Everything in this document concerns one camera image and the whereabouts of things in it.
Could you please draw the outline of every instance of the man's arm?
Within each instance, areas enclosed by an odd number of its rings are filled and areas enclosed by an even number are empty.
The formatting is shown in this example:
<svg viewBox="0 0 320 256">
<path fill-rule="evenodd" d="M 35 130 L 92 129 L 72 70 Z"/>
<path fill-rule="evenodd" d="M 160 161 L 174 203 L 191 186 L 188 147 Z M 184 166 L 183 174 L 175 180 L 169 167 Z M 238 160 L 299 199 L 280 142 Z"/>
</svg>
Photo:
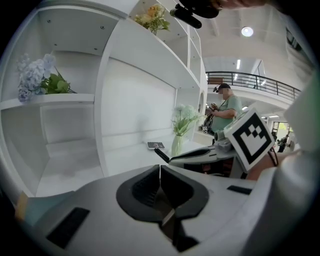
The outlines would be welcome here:
<svg viewBox="0 0 320 256">
<path fill-rule="evenodd" d="M 231 108 L 231 109 L 227 109 L 224 111 L 214 111 L 213 115 L 215 117 L 231 119 L 237 115 L 237 111 L 235 111 L 233 108 Z"/>
</svg>

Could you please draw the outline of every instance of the glass vase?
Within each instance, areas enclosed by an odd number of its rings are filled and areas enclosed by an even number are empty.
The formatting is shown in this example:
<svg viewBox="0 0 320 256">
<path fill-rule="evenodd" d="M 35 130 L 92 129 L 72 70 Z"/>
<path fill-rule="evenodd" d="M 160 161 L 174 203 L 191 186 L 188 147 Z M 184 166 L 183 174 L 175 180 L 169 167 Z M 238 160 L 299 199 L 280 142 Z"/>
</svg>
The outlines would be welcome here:
<svg viewBox="0 0 320 256">
<path fill-rule="evenodd" d="M 171 156 L 176 157 L 181 154 L 183 137 L 176 135 L 171 146 Z"/>
</svg>

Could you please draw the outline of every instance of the man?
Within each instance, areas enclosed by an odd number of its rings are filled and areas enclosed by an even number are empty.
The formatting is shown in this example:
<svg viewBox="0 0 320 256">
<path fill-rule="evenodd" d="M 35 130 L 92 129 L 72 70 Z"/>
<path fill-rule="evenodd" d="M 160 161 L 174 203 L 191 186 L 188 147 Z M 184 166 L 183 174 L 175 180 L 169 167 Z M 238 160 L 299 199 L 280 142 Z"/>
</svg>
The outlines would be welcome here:
<svg viewBox="0 0 320 256">
<path fill-rule="evenodd" d="M 282 153 L 282 152 L 285 150 L 286 145 L 287 145 L 287 142 L 288 142 L 288 138 L 289 138 L 289 135 L 287 134 L 287 135 L 280 141 L 280 147 L 279 147 L 278 153 Z"/>
<path fill-rule="evenodd" d="M 230 124 L 237 116 L 242 112 L 241 100 L 234 95 L 230 86 L 227 83 L 222 83 L 218 90 L 219 98 L 225 100 L 221 106 L 216 108 L 213 112 L 213 121 L 211 130 L 216 131 L 223 130 L 228 124 Z"/>
</svg>

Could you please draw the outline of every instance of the green t-shirt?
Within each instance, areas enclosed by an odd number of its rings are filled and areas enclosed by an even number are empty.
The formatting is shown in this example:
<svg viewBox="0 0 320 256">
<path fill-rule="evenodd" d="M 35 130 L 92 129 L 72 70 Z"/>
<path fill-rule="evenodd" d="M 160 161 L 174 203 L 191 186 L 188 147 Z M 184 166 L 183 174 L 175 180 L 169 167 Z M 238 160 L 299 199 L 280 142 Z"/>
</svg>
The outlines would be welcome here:
<svg viewBox="0 0 320 256">
<path fill-rule="evenodd" d="M 218 109 L 219 111 L 233 109 L 236 111 L 236 117 L 238 117 L 242 113 L 241 100 L 237 96 L 232 95 L 224 103 L 222 103 L 220 108 Z M 223 130 L 233 120 L 234 118 L 222 118 L 222 117 L 214 116 L 212 120 L 211 129 L 213 132 Z"/>
</svg>

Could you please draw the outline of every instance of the black metal railing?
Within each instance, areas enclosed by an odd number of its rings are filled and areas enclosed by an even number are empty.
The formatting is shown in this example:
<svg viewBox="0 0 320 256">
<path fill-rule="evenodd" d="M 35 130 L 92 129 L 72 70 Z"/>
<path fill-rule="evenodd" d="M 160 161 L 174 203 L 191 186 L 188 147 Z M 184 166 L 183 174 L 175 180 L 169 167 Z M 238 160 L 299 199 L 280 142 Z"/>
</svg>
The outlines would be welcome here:
<svg viewBox="0 0 320 256">
<path fill-rule="evenodd" d="M 208 85 L 227 83 L 230 86 L 252 88 L 275 94 L 288 100 L 294 101 L 300 94 L 300 90 L 283 82 L 249 73 L 212 71 L 206 72 Z"/>
</svg>

